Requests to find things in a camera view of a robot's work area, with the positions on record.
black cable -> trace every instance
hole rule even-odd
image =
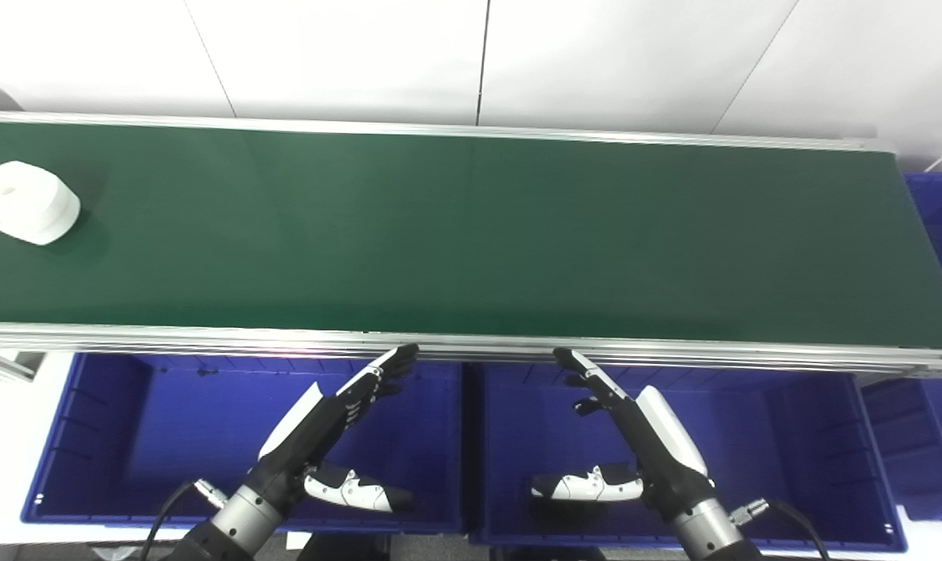
[[[156,515],[156,521],[153,522],[153,527],[149,530],[149,537],[146,537],[146,543],[142,546],[142,553],[139,554],[139,561],[147,561],[149,559],[149,551],[153,548],[153,543],[156,541],[156,532],[160,529],[162,522],[165,522],[165,517],[169,514],[172,505],[179,500],[179,497],[182,497],[186,491],[189,491],[193,488],[193,481],[183,482],[179,487],[176,487],[176,490],[169,495],[169,498],[162,503],[160,508],[160,513]]]
[[[789,516],[799,525],[803,526],[803,529],[806,530],[806,533],[810,534],[810,539],[812,539],[813,543],[816,544],[817,551],[820,553],[820,558],[823,559],[823,561],[831,561],[831,555],[827,554],[827,546],[824,545],[824,540],[820,539],[820,536],[817,535],[817,529],[813,528],[813,525],[810,524],[810,519],[806,518],[804,513],[799,512],[796,508],[792,507],[792,505],[781,500],[766,499],[766,502],[769,503],[770,507],[781,511],[781,513]]]

white plastic part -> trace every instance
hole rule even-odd
[[[318,479],[308,475],[304,478],[304,492],[311,497],[332,504],[374,510],[377,512],[391,512],[391,503],[388,494],[380,485],[360,486],[360,477],[352,469],[346,475],[341,487],[330,487]]]
[[[79,197],[50,171],[23,162],[0,164],[0,231],[47,245],[79,217]]]
[[[322,395],[322,390],[318,387],[317,381],[312,383],[308,390],[304,392],[304,395],[299,397],[296,404],[293,404],[280,422],[273,427],[270,436],[266,438],[266,443],[263,443],[263,447],[259,450],[259,457],[262,458],[272,452],[273,448],[278,447],[290,435],[294,427],[300,424],[308,413],[315,408],[315,405],[322,400],[322,397],[324,395]]]
[[[664,395],[661,395],[656,387],[646,386],[640,395],[637,395],[636,402],[668,453],[686,468],[706,475],[706,462],[699,454],[699,448],[678,420],[671,405],[665,401]]]
[[[550,498],[553,500],[616,502],[639,499],[644,493],[644,482],[634,479],[631,482],[610,485],[602,478],[602,469],[598,465],[585,477],[566,475],[561,477]],[[531,489],[534,497],[542,497],[536,489]]]

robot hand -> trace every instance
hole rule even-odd
[[[758,548],[742,536],[717,501],[706,462],[657,388],[646,386],[633,399],[580,352],[557,348],[553,354],[563,369],[575,372],[568,386],[592,392],[592,397],[575,402],[575,412],[607,411],[636,455],[641,473],[610,464],[584,473],[538,476],[532,494],[598,502],[641,498],[673,529],[689,558],[760,559]]]
[[[344,506],[384,512],[411,507],[407,491],[357,476],[324,462],[343,431],[359,422],[378,397],[400,391],[418,345],[393,348],[370,362],[335,395],[314,383],[277,423],[242,486],[221,510],[179,542],[171,561],[250,561],[297,503],[311,496]]]

metal cylinder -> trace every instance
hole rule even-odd
[[[745,539],[716,499],[707,499],[681,513],[671,521],[671,528],[693,561]]]
[[[281,522],[280,513],[245,485],[211,518],[211,524],[249,555],[255,555],[263,547]]]

white wall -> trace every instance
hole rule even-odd
[[[488,0],[5,0],[0,88],[41,111],[878,135],[909,170],[942,154],[942,0],[490,5],[485,45]]]

